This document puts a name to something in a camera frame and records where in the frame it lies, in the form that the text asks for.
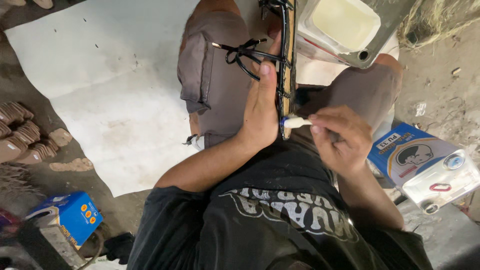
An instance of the leg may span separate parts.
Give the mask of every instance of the leg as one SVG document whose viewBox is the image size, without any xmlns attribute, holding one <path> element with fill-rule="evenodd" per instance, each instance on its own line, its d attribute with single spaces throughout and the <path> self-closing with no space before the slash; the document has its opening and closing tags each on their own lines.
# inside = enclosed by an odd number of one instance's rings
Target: leg
<svg viewBox="0 0 480 270">
<path fill-rule="evenodd" d="M 206 42 L 199 45 L 198 38 Z M 236 47 L 248 39 L 247 27 L 233 0 L 201 0 L 185 26 L 178 64 L 182 99 L 191 115 L 192 132 L 205 136 L 205 148 L 241 128 L 251 83 L 236 64 L 225 62 L 227 52 L 211 47 L 211 42 Z M 199 57 L 205 49 L 205 55 Z M 242 61 L 251 63 L 245 57 Z M 192 70 L 196 63 L 198 68 Z"/>
<path fill-rule="evenodd" d="M 349 67 L 344 70 L 325 90 L 311 97 L 297 114 L 306 118 L 320 108 L 345 104 L 375 131 L 398 97 L 402 72 L 395 58 L 380 54 L 368 69 Z M 316 152 L 309 126 L 295 129 L 292 139 Z"/>
</svg>

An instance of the person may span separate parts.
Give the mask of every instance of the person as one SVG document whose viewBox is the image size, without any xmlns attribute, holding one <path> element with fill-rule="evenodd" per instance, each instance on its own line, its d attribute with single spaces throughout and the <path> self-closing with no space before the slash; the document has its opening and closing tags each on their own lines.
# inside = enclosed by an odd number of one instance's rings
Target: person
<svg viewBox="0 0 480 270">
<path fill-rule="evenodd" d="M 401 88 L 399 63 L 380 55 L 344 70 L 297 111 L 313 125 L 283 141 L 275 66 L 254 65 L 253 81 L 209 45 L 248 39 L 233 0 L 201 0 L 188 19 L 181 98 L 205 149 L 156 183 L 128 269 L 432 269 L 366 165 Z M 278 51 L 277 38 L 269 52 Z"/>
</svg>

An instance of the white brush handle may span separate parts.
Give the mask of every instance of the white brush handle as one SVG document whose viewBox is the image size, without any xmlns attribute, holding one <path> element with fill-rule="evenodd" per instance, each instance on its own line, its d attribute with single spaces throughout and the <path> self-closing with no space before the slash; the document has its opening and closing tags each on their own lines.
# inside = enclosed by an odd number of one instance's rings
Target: white brush handle
<svg viewBox="0 0 480 270">
<path fill-rule="evenodd" d="M 285 120 L 285 123 L 283 123 L 283 126 L 286 128 L 298 128 L 303 125 L 311 125 L 312 122 L 308 119 L 303 119 L 301 117 L 294 117 L 294 118 L 289 118 Z"/>
</svg>

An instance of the small brush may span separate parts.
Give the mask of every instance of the small brush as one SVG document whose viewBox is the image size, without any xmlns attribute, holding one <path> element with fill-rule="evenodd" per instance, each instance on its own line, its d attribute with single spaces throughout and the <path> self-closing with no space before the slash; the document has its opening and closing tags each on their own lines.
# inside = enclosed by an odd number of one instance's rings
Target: small brush
<svg viewBox="0 0 480 270">
<path fill-rule="evenodd" d="M 281 124 L 286 128 L 298 128 L 303 125 L 311 125 L 312 122 L 308 119 L 303 119 L 296 115 L 289 115 L 282 118 Z"/>
</svg>

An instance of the shorts pocket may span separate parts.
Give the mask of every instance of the shorts pocket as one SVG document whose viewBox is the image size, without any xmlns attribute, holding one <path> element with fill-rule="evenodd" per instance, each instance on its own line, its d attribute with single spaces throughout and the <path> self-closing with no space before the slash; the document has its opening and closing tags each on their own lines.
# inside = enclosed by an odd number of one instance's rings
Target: shorts pocket
<svg viewBox="0 0 480 270">
<path fill-rule="evenodd" d="M 187 38 L 179 56 L 177 75 L 182 84 L 180 98 L 187 102 L 188 113 L 210 109 L 208 94 L 214 48 L 202 32 Z"/>
</svg>

